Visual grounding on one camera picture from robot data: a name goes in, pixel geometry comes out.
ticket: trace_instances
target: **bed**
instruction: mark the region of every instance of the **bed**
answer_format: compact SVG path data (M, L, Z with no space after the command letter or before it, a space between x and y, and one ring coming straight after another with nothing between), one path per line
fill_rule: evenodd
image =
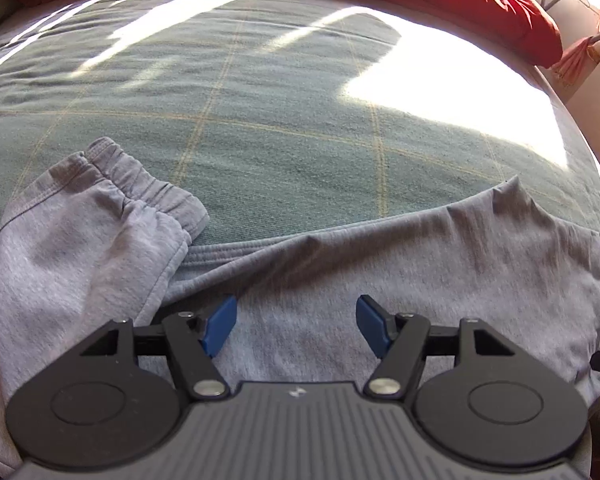
M600 167L538 69L381 0L54 0L0 26L0 215L109 136L210 222L195 244L423 210L518 175L600 232Z

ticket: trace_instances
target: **curtain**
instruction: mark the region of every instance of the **curtain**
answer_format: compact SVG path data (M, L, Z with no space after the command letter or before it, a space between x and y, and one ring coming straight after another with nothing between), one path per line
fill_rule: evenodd
M600 20L598 34L582 38L572 44L564 52L562 59L551 67L551 70L565 85L571 85L580 76L587 58L595 64L600 62Z

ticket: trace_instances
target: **metal pivot screw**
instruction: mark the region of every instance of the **metal pivot screw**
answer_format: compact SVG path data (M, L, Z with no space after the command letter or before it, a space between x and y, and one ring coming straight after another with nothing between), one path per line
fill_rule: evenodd
M400 391L400 383L388 377L378 377L369 381L369 389L376 395L393 395Z
M193 386L193 391L201 397L217 397L224 394L224 390L224 384L214 379L198 381Z

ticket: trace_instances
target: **sunlight patch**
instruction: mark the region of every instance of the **sunlight patch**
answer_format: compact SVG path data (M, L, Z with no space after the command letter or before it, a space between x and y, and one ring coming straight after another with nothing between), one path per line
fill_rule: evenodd
M567 169L551 99L496 57L448 32L366 7L347 7L269 41L264 50L288 47L354 14L381 20L400 34L400 40L344 85L341 100L477 130Z
M59 25L59 23L65 22L69 18L75 16L81 10L84 10L84 9L86 9L89 6L92 6L93 4L96 4L99 1L101 1L101 0L89 0L88 2L84 2L83 4L81 4L81 5L79 5L79 6L75 7L75 8L67 11L62 16L60 16L60 18L58 18L57 20L54 20L54 21L52 21L51 23L49 23L47 25L43 25L43 27L40 27L40 31L37 34L34 34L33 36L30 36L25 41L23 41L20 45L12 48L4 56L2 56L0 58L0 65L2 65L5 61L7 61L9 58L13 57L15 54L17 54L21 50L23 50L25 47L29 46L31 43L37 41L43 35L44 32L46 32L48 30L51 30L56 25ZM51 19L56 14L59 14L60 12L62 12L63 10L65 10L65 9L67 9L69 7L71 7L70 4L67 5L67 6L64 6L62 9L56 10L56 12L52 12L50 15L46 16L42 20L39 20L38 22L34 23L30 27L26 28L20 34L17 34L13 38L11 38L11 41L7 44L7 46L10 45L10 44L16 43L24 35L29 34L30 32L34 31L42 23L45 23L47 20Z
M140 88L155 79L158 79L164 71L176 63L178 58L176 56L163 57L158 61L154 61L151 63L151 66L141 70L135 77L131 78L129 81L120 85L120 89L122 90L132 90Z
M209 12L216 7L221 7L235 0L171 0L165 4L154 7L146 14L114 31L110 40L117 40L107 50L82 63L71 77L78 77L88 72L91 68L114 57L131 45L178 23L186 22L189 18L202 12Z

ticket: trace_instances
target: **gray shirt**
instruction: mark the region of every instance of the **gray shirt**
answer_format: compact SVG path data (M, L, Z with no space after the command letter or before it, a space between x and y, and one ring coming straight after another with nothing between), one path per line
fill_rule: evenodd
M363 382L376 366L355 323L369 294L435 324L480 317L600 396L600 234L549 215L514 178L461 202L288 237L192 246L208 215L112 140L50 168L0 228L0 473L18 465L2 416L14 391L114 317L136 324L192 296L238 297L216 358L240 380ZM160 374L160 362L143 365ZM430 359L424 380L450 366Z

